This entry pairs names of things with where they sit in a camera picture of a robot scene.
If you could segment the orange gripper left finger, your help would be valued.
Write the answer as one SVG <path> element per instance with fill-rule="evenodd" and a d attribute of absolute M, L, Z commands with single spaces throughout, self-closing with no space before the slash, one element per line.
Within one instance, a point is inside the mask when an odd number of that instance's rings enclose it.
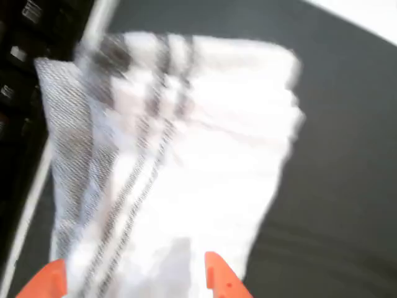
<path fill-rule="evenodd" d="M 45 265 L 16 295 L 17 298 L 59 298 L 67 295 L 66 265 L 63 259 Z"/>

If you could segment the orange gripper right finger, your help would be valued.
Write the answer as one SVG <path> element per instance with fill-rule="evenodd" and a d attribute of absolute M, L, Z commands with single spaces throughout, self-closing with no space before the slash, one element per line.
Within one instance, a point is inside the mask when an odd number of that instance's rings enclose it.
<path fill-rule="evenodd" d="M 205 275 L 213 298 L 253 298 L 227 262 L 213 251 L 205 253 Z"/>

